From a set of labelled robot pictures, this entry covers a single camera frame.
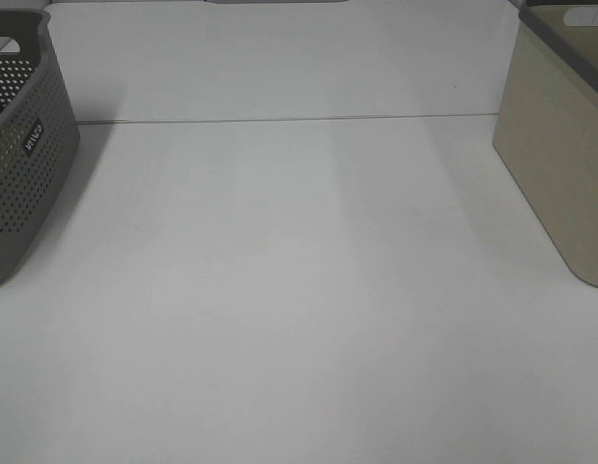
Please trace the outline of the beige plastic storage bin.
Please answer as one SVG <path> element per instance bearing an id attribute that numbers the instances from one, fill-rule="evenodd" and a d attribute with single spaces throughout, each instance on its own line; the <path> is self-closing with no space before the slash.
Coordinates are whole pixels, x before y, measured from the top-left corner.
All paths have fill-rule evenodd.
<path id="1" fill-rule="evenodd" d="M 598 287 L 598 1 L 521 4 L 493 145 L 569 271 Z"/>

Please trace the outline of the grey perforated plastic basket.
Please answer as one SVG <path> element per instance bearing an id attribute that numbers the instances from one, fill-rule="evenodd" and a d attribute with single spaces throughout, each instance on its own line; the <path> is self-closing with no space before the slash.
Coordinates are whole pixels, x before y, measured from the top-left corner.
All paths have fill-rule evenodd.
<path id="1" fill-rule="evenodd" d="M 77 152 L 80 134 L 58 63 L 49 13 L 0 9 L 0 285 L 15 272 L 51 212 Z M 28 157 L 22 142 L 35 122 L 43 136 Z"/>

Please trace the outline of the black label on basket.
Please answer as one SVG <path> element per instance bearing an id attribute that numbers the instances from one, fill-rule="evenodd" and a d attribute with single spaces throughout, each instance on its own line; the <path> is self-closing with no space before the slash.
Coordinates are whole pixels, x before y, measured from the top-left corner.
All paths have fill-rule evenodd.
<path id="1" fill-rule="evenodd" d="M 37 120 L 22 142 L 22 149 L 28 157 L 33 154 L 43 136 L 43 132 L 43 123 Z"/>

